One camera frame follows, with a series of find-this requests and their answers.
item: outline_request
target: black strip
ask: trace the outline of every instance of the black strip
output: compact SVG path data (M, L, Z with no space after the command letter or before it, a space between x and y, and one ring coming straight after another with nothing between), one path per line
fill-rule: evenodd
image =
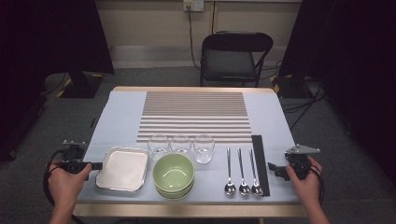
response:
M268 175L264 155L264 146L262 145L262 136L251 135L251 141L253 143L254 157L256 159L259 182L263 190L262 197L268 197L270 196L270 186L268 184Z

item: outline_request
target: spoon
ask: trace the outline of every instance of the spoon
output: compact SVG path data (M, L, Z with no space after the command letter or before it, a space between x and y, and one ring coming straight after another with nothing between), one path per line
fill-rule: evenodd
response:
M225 193L233 195L236 192L235 185L231 182L231 161L230 161L230 148L227 147L227 159L228 159L228 183L225 185Z
M248 153L250 154L251 168L253 169L253 186L251 187L251 191L253 191L253 194L256 196L262 196L264 192L260 184L257 183L256 171L254 169L253 152L251 148L248 150Z
M245 183L244 178L244 168L242 166L242 155L241 155L241 148L238 148L238 157L239 157L239 165L241 166L241 176L242 176L242 184L239 186L239 191L242 195L248 195L250 193L250 187Z

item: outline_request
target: white tray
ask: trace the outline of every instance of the white tray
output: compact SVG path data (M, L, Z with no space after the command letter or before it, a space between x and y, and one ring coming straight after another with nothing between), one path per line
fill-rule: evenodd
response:
M145 149L113 147L105 156L96 185L102 189L136 191L145 181L148 159Z

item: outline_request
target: black chair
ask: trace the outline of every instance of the black chair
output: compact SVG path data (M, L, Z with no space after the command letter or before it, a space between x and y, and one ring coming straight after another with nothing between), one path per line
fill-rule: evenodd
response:
M201 86L205 79L256 82L257 87L264 58L273 45L273 39L263 33L222 31L207 36L201 53ZM253 53L261 56L256 63Z

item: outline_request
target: glass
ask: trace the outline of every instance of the glass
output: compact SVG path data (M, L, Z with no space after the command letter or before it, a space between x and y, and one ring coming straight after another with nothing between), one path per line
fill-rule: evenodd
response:
M199 163L208 163L213 157L213 148L215 140L208 134L201 134L195 137L194 141L194 158Z
M169 139L164 134L155 134L148 140L148 151L154 161L166 155L169 148Z
M177 153L184 153L186 156L190 154L191 140L188 136L179 134L171 139L172 151Z

